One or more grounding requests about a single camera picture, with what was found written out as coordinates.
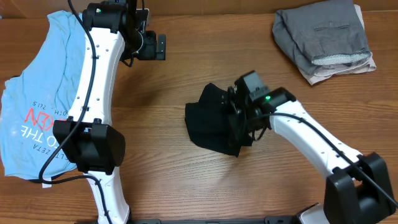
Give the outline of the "black t-shirt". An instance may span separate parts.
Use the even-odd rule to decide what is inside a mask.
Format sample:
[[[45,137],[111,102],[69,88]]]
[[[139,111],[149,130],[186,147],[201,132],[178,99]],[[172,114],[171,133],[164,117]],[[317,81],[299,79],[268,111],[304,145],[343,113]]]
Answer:
[[[231,143],[227,107],[227,91],[213,83],[207,84],[195,103],[185,105],[185,123],[192,143],[229,156],[239,156],[243,146],[251,146],[253,140],[244,137],[242,143]]]

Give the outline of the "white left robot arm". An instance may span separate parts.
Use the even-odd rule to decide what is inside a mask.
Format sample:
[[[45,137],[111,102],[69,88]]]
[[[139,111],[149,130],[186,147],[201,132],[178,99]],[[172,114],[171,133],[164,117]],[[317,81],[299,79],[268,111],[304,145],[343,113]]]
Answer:
[[[76,165],[78,178],[91,187],[97,223],[132,222],[119,173],[126,140],[111,125],[111,102],[120,62],[131,67],[135,59],[165,60],[166,36],[146,29],[149,17],[136,1],[102,1],[77,18],[86,41],[80,82],[66,120],[53,124],[59,146],[43,167],[59,152]]]

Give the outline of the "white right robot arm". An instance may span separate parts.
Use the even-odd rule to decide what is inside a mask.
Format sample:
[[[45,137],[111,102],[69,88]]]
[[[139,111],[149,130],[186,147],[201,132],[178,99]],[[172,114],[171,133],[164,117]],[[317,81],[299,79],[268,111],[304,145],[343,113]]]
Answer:
[[[265,223],[379,223],[397,210],[386,162],[377,153],[363,155],[334,137],[280,87],[270,90],[255,71],[227,90],[229,142],[257,141],[270,129],[294,145],[325,179],[323,203],[295,215],[267,217]]]

